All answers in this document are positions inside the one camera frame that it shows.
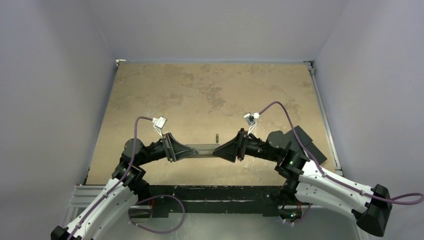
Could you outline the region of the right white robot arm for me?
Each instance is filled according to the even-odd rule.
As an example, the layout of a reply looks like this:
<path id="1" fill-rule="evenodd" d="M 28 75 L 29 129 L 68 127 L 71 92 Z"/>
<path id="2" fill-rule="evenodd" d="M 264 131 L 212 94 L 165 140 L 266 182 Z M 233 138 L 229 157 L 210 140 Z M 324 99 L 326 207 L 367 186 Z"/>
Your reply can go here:
<path id="1" fill-rule="evenodd" d="M 265 141 L 241 129 L 235 138 L 219 146 L 213 156 L 235 162 L 246 155 L 276 163 L 275 170 L 287 181 L 280 196 L 288 204 L 296 200 L 318 205 L 355 220 L 370 235 L 383 237 L 392 204 L 389 190 L 380 184 L 371 187 L 319 168 L 278 130 Z"/>

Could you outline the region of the white remote control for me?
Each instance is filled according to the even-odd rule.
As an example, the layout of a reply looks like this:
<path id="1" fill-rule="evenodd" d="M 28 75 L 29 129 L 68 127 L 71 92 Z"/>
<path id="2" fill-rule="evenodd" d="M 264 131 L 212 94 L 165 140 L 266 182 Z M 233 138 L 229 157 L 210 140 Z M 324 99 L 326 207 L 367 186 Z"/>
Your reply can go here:
<path id="1" fill-rule="evenodd" d="M 203 144 L 188 144 L 189 148 L 197 151 L 197 154 L 189 156 L 189 158 L 214 158 L 213 152 L 217 149 L 219 143 L 203 143 Z"/>

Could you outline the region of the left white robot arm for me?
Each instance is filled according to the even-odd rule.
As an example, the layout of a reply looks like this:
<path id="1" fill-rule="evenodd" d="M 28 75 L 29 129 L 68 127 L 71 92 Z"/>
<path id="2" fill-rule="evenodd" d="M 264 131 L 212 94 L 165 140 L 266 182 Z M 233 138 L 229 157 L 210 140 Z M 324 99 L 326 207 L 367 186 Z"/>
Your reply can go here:
<path id="1" fill-rule="evenodd" d="M 175 162 L 197 154 L 196 149 L 179 143 L 171 133 L 149 146 L 136 137 L 129 139 L 119 164 L 101 192 L 73 221 L 64 227 L 56 226 L 50 238 L 99 240 L 131 206 L 151 199 L 150 185 L 143 179 L 146 172 L 141 165 L 163 158 Z"/>

